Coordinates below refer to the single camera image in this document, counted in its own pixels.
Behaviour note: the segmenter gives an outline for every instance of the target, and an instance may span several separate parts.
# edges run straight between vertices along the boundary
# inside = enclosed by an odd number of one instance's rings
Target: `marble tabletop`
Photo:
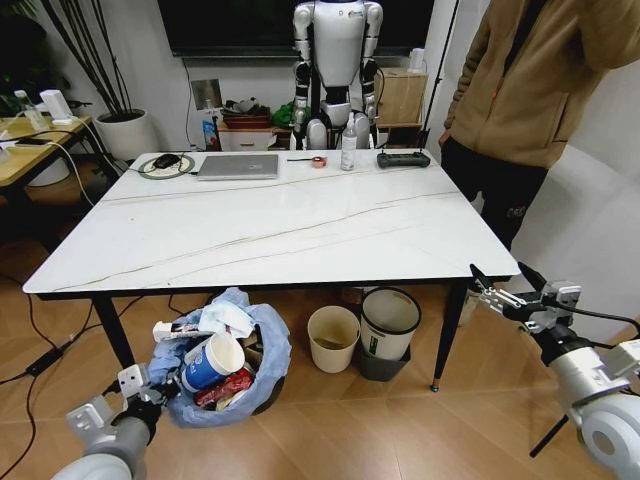
[[[377,153],[358,151],[344,172],[339,151],[278,152],[275,180],[154,181],[129,170],[24,290],[445,280],[469,277],[470,263],[490,276],[519,273],[437,162],[380,170]],[[197,171],[213,154],[189,155]],[[326,168],[287,161],[315,155],[328,157]]]

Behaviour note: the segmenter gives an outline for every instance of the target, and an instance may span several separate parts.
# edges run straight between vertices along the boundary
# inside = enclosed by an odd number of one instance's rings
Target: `blue paper cup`
[[[219,383],[244,365],[244,351],[231,335],[213,335],[182,371],[182,384],[192,393]]]

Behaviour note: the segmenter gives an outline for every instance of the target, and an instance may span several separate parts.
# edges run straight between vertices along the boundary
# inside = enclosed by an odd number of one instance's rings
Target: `laptop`
[[[198,180],[278,178],[278,155],[216,155],[204,159]]]

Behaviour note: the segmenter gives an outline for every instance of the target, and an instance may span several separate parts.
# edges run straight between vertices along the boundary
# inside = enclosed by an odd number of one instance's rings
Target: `television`
[[[297,57],[293,0],[158,0],[176,57]],[[424,48],[433,0],[379,0],[384,10],[376,57]]]

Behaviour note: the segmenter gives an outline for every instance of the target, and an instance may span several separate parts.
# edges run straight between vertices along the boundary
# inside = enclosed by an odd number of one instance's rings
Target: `box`
[[[407,347],[400,360],[384,360],[369,355],[362,348],[361,342],[358,342],[357,355],[360,373],[364,378],[375,382],[388,382],[411,360],[411,346]]]
[[[426,73],[410,73],[404,68],[383,68],[384,93],[378,107],[378,126],[412,126],[419,124],[422,100],[427,86]],[[376,75],[376,101],[382,91],[382,77]]]

